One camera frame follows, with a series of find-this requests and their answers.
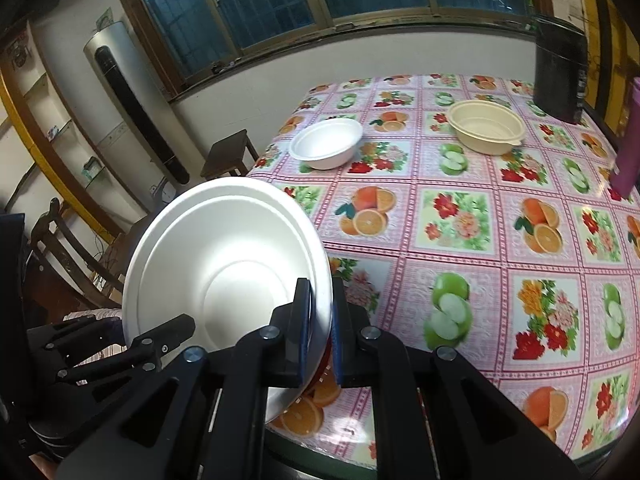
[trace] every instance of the pink bottle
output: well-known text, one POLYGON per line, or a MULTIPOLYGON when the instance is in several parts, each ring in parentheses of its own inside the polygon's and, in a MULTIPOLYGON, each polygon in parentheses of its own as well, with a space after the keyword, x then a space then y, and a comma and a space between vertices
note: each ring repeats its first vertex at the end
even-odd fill
POLYGON ((629 102, 629 121, 611 170, 611 187, 628 198, 640 174, 640 77, 634 78, 629 102))

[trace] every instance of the white bowl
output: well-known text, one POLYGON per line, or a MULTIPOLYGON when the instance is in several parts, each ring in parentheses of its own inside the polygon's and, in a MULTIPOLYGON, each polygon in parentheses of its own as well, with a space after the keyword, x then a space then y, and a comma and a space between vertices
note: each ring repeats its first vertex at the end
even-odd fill
POLYGON ((327 119, 306 127, 289 145, 289 153, 316 170, 343 165, 356 152, 362 124, 353 119, 327 119))
POLYGON ((180 348, 234 345, 293 300, 297 278, 314 292, 303 386, 270 388, 266 420, 312 379, 331 327, 331 272, 313 224, 286 193, 252 178, 219 178, 171 202, 145 232, 127 272, 126 341, 183 312, 196 322, 180 348))
POLYGON ((447 111, 462 144, 485 155, 502 155, 519 146, 525 134, 522 119, 508 108, 487 101, 459 101, 447 111))

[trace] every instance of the wooden stool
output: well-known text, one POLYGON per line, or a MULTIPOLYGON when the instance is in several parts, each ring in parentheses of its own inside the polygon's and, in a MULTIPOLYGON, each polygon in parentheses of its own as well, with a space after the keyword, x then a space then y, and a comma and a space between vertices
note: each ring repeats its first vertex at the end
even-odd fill
POLYGON ((207 180, 212 180, 225 173, 231 176, 245 176, 247 170, 242 156, 244 149, 248 149, 254 160, 258 160, 258 153, 255 151, 246 130, 241 130, 236 134, 228 136, 226 139, 219 140, 209 150, 207 160, 204 162, 200 176, 207 180))

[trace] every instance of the black container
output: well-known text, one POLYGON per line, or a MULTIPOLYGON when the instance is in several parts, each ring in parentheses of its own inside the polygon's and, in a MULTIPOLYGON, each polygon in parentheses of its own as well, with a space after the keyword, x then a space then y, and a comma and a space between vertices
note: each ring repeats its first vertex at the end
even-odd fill
POLYGON ((533 102, 556 119, 576 124, 587 86, 587 38, 565 20, 537 16, 536 21, 533 102))

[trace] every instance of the red flower print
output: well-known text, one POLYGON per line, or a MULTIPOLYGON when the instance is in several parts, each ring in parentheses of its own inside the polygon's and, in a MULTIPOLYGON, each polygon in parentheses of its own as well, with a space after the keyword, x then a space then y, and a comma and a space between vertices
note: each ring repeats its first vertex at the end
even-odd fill
POLYGON ((440 238, 442 232, 438 229, 438 226, 434 223, 430 223, 427 227, 424 228, 424 232, 427 233, 429 240, 436 240, 440 238))
POLYGON ((524 175, 524 178, 527 180, 537 180, 539 179, 538 174, 535 171, 531 171, 529 168, 525 168, 524 166, 520 168, 520 171, 524 175))
POLYGON ((598 248, 596 247, 596 244, 594 244, 593 240, 591 239, 587 240, 587 249, 591 254, 595 254, 598 252, 598 248))
POLYGON ((611 196, 612 200, 617 200, 618 202, 622 200, 622 195, 620 195, 620 193, 618 193, 615 189, 609 188, 609 195, 611 196))
POLYGON ((566 348, 566 332, 557 326, 553 326, 551 323, 545 325, 545 335, 548 339, 546 345, 550 350, 558 350, 559 348, 566 348))
POLYGON ((458 204, 453 202, 451 195, 438 193, 438 196, 433 199, 433 208, 443 219, 458 214, 458 204))
POLYGON ((377 170, 392 170, 394 168, 394 164, 386 158, 374 158, 373 163, 377 170))
POLYGON ((582 213, 582 221, 587 226, 587 229, 591 234, 598 232, 598 229, 599 229, 598 223, 593 219, 593 216, 591 216, 591 213, 587 213, 587 212, 582 213))
POLYGON ((502 173, 502 179, 507 182, 522 182, 524 180, 522 175, 517 174, 513 170, 500 170, 500 173, 502 173))
POLYGON ((358 162, 351 163, 351 167, 347 173, 369 173, 373 171, 373 168, 366 162, 359 160, 358 162))
POLYGON ((518 332, 516 334, 516 349, 513 351, 514 359, 538 359, 545 352, 545 347, 535 332, 518 332))
POLYGON ((598 400, 596 400, 596 408, 598 409, 598 418, 611 407, 611 385, 609 383, 602 383, 600 391, 598 392, 598 400))
POLYGON ((582 449, 588 447, 593 440, 593 428, 589 428, 582 438, 582 449))

